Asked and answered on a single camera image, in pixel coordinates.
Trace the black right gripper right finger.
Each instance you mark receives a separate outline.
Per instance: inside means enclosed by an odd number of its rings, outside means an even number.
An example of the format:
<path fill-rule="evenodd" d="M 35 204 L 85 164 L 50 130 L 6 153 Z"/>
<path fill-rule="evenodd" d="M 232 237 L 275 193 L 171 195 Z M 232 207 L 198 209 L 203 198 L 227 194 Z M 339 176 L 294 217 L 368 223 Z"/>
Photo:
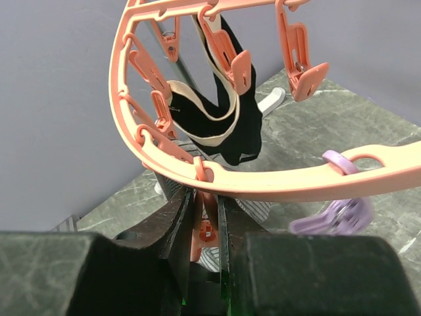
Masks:
<path fill-rule="evenodd" d="M 218 198 L 221 296 L 229 315 L 419 315 L 394 249 L 372 236 L 265 230 Z"/>

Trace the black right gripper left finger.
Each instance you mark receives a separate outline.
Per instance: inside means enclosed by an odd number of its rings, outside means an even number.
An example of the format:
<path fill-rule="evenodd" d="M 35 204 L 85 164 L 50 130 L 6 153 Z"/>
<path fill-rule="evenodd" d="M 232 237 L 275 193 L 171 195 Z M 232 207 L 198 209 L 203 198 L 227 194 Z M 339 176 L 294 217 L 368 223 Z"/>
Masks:
<path fill-rule="evenodd" d="M 187 294 L 193 191 L 110 239 L 2 232 L 2 315 L 179 315 Z"/>

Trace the grey striped boxer underwear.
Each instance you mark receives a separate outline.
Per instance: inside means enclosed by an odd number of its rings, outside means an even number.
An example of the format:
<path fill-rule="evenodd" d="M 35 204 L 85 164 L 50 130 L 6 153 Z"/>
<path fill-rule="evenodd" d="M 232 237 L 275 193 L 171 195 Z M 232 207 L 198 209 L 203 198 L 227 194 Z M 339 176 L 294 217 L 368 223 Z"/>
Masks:
<path fill-rule="evenodd" d="M 216 159 L 228 170 L 232 170 L 231 166 L 223 160 L 221 154 L 207 155 L 199 149 L 191 140 L 177 140 L 175 143 L 183 150 L 192 156 L 200 155 L 203 160 L 213 161 Z M 269 215 L 271 204 L 263 201 L 251 201 L 244 199 L 235 199 L 236 203 L 240 206 L 246 214 L 248 214 L 257 223 L 262 224 Z M 202 248 L 198 264 L 206 270 L 217 273 L 220 271 L 220 250 L 219 247 Z"/>

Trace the pink round clip hanger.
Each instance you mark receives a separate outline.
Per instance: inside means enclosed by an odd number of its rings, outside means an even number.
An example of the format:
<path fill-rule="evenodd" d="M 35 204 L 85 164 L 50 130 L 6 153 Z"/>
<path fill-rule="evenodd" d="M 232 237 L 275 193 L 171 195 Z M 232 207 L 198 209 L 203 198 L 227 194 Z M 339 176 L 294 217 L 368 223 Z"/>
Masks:
<path fill-rule="evenodd" d="M 227 171 L 194 158 L 174 143 L 167 101 L 172 95 L 135 32 L 144 20 L 155 22 L 196 16 L 222 76 L 237 94 L 251 87 L 251 56 L 238 53 L 223 30 L 209 22 L 228 10 L 254 7 L 256 1 L 128 1 L 116 31 L 109 67 L 109 99 L 115 125 L 131 152 L 152 171 L 180 184 L 221 196 L 259 201 L 324 201 L 374 196 L 420 185 L 420 143 L 365 145 L 340 159 L 372 158 L 380 168 L 347 175 L 332 161 L 318 167 L 274 172 Z"/>

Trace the black underwear white waistband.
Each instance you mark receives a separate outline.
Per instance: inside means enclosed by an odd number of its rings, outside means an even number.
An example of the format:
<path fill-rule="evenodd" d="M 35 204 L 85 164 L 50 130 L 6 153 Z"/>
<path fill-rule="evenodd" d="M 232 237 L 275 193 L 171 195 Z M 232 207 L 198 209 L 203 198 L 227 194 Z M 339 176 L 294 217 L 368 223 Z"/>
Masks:
<path fill-rule="evenodd" d="M 262 113 L 255 99 L 256 70 L 251 69 L 250 88 L 239 95 L 223 75 L 198 18 L 192 19 L 212 70 L 217 102 L 209 101 L 182 81 L 168 81 L 172 95 L 166 103 L 175 125 L 188 137 L 177 145 L 203 159 L 219 155 L 231 166 L 252 161 L 259 156 L 262 147 Z"/>

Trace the lilac clothes peg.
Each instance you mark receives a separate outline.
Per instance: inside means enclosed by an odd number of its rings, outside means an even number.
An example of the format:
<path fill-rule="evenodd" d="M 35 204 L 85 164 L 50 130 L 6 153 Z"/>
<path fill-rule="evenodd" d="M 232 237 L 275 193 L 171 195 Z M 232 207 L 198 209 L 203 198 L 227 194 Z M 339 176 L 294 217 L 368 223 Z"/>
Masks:
<path fill-rule="evenodd" d="M 289 224 L 294 234 L 352 235 L 373 220 L 374 210 L 367 197 L 335 200 L 321 213 L 296 219 Z"/>

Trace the silver clothes rack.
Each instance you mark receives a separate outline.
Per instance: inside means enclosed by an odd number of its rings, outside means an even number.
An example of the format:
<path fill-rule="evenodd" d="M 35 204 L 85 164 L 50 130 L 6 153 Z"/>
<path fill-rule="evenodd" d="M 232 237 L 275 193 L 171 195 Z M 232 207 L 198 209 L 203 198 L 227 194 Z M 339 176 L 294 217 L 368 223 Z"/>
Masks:
<path fill-rule="evenodd" d="M 172 35 L 172 32 L 167 32 L 165 27 L 158 22 L 150 22 L 147 25 L 150 33 L 154 36 L 157 43 L 159 43 L 159 40 L 161 36 L 169 36 Z M 192 85 L 195 89 L 198 89 L 193 77 L 189 73 L 189 70 L 187 69 L 181 53 L 179 53 L 178 60 L 175 62 L 172 62 L 169 60 L 169 58 L 166 58 L 168 63 L 170 64 L 172 70 L 174 71 L 175 75 L 178 79 L 186 81 L 188 84 Z M 272 91 L 261 101 L 258 103 L 258 108 L 262 113 L 263 117 L 266 117 L 269 115 L 273 110 L 275 110 L 277 107 L 279 107 L 286 97 L 286 92 L 281 87 L 275 87 L 272 89 Z M 172 196 L 170 190 L 165 190 L 163 185 L 166 184 L 166 181 L 163 177 L 159 176 L 158 174 L 155 175 L 157 178 L 157 183 L 155 184 L 154 190 L 158 195 L 162 195 L 163 197 L 167 198 L 167 196 Z"/>

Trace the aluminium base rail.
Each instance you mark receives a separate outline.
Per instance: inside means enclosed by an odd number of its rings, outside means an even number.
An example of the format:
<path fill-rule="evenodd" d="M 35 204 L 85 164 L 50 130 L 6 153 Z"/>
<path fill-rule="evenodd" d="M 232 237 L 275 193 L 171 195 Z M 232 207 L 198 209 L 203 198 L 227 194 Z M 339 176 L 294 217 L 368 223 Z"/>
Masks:
<path fill-rule="evenodd" d="M 50 230 L 50 232 L 77 232 L 78 221 L 80 219 L 81 217 L 78 215 L 71 215 L 52 230 Z"/>

